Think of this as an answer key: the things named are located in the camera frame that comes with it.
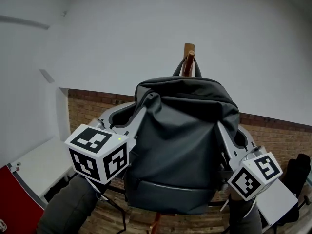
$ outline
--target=white desk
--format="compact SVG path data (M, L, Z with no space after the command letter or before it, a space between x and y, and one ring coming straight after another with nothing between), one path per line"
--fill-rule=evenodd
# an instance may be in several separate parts
M12 167L16 167L17 163L20 163L17 174L43 201L43 196L61 178L66 177L72 167L66 145L57 138L12 162Z
M258 209L267 221L268 228L284 216L298 199L277 179L256 198Z

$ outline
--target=backpack strap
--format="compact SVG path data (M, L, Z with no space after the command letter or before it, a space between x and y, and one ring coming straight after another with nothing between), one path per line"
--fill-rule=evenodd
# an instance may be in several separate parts
M180 75L182 65L185 62L186 58L187 58L187 56L180 62L180 64L178 65L178 67L176 68L176 70L172 76L179 76ZM196 59L194 59L194 63L195 63L195 77L201 78L201 72L200 72L200 69L199 69L199 66L197 64Z

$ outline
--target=floor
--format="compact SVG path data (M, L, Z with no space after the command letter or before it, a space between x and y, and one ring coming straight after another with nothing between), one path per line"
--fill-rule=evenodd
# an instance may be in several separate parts
M150 233L155 212L132 208L124 201L124 195L107 190L105 193L126 212L127 231L125 234ZM229 209L220 213L220 207L210 207L203 215L162 216L158 234L219 234L228 226ZM121 212L107 202L99 201L92 215L81 227L79 234L116 234L123 229Z

